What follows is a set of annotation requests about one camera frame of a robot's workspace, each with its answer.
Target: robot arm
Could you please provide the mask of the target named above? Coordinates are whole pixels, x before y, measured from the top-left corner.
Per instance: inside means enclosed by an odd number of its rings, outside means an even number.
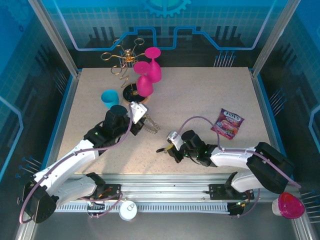
[[[85,177],[67,184],[64,184],[64,182],[81,167],[104,153],[104,150],[98,149],[116,144],[116,140],[128,130],[130,121],[133,122],[130,129],[131,133],[135,136],[138,134],[144,125],[147,108],[143,104],[135,102],[132,102],[130,107],[132,109],[132,119],[128,116],[128,111],[125,107],[120,105],[113,106],[106,113],[104,121],[90,129],[79,144],[68,154],[46,169],[34,174],[32,179],[24,185],[21,198],[23,201],[33,186],[45,177],[45,180],[40,183],[32,194],[25,208],[25,212],[36,223],[46,220],[57,207],[67,202],[88,196],[98,200],[105,192],[106,183],[95,173],[89,173]],[[76,151],[84,149],[92,150],[74,154]],[[74,156],[62,162],[70,154],[74,154]],[[108,196],[114,194],[115,192],[111,190]]]
[[[231,166],[247,169],[230,176],[224,186],[229,192],[243,193],[251,189],[266,188],[281,194],[285,190],[288,180],[251,152],[262,154],[287,176],[291,176],[294,170],[294,164],[289,159],[265,142],[232,152],[232,148],[219,149],[218,145],[205,144],[193,130],[186,131],[181,136],[172,131],[167,136],[167,141],[171,144],[167,152],[177,163],[187,157],[205,167]]]

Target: pink wine glass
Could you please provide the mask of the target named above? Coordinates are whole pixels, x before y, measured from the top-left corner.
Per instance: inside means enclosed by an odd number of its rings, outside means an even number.
[[[161,80],[161,68],[159,64],[155,61],[157,57],[160,56],[161,51],[159,48],[153,46],[145,50],[144,54],[147,58],[152,59],[150,62],[150,71],[147,73],[147,76],[150,78],[151,82],[157,83]]]
[[[138,94],[142,97],[148,97],[154,92],[152,82],[145,74],[150,71],[150,64],[146,61],[138,61],[134,66],[133,70],[141,76],[136,81],[136,89]]]

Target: table top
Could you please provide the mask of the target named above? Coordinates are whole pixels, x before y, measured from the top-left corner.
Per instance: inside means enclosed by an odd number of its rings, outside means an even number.
[[[129,82],[138,75],[129,69]],[[104,120],[107,108],[102,93],[114,89],[120,104],[128,108],[122,97],[119,75],[110,68],[84,68],[76,89],[58,159],[68,153],[88,130]],[[145,105],[148,114],[160,126],[157,134],[142,129],[137,136],[129,134],[118,147],[108,150],[79,173],[97,174],[217,174],[243,171],[241,168],[204,167],[184,158],[177,164],[168,154],[156,153],[168,146],[170,131],[177,131],[186,119],[204,116],[215,122],[221,108],[245,120],[232,140],[221,137],[221,145],[231,148],[254,147],[270,143],[250,73],[246,67],[163,67],[162,80],[153,85],[154,92]],[[216,144],[217,136],[202,119],[190,121],[182,130],[194,130],[206,144]]]

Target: candy wrapper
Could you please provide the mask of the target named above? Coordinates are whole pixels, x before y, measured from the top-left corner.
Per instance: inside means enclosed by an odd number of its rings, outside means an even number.
[[[238,133],[238,130],[244,120],[244,118],[238,116],[237,114],[222,108],[214,125],[219,134],[231,140]]]

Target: black bracket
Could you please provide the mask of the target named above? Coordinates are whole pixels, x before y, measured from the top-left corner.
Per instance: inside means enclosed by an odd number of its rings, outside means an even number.
[[[246,200],[248,198],[245,192],[236,192],[230,196],[224,184],[209,184],[209,191],[206,193],[210,195],[210,200]],[[255,199],[253,191],[248,191],[248,195],[250,200]]]

